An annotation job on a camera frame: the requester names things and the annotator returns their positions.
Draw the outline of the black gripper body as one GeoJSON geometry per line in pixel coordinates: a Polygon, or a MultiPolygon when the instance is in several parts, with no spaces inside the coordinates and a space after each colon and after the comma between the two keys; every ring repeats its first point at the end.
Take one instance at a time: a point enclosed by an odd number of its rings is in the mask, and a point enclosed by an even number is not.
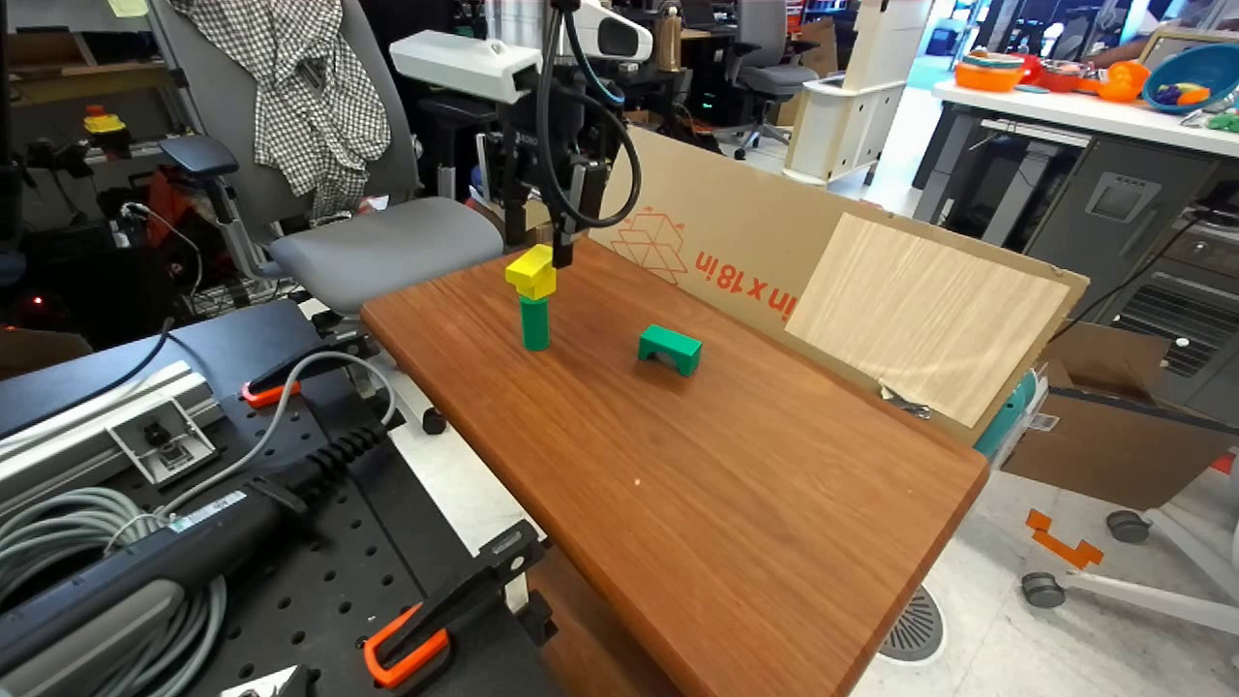
{"type": "Polygon", "coordinates": [[[495,125],[495,202],[503,233],[531,233],[531,196],[542,196],[549,225],[589,229],[601,220],[601,195],[613,172],[609,125],[573,100],[536,120],[521,100],[495,125]]]}

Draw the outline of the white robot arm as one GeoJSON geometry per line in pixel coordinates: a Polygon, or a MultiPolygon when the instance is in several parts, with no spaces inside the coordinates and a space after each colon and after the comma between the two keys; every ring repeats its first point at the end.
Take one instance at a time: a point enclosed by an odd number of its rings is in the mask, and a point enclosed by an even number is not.
{"type": "Polygon", "coordinates": [[[627,93],[596,65],[638,69],[651,53],[655,31],[605,0],[482,0],[482,35],[414,31],[385,47],[445,120],[498,131],[503,239],[521,236],[521,202],[536,195],[556,266],[575,233],[613,229],[638,202],[627,93]]]}

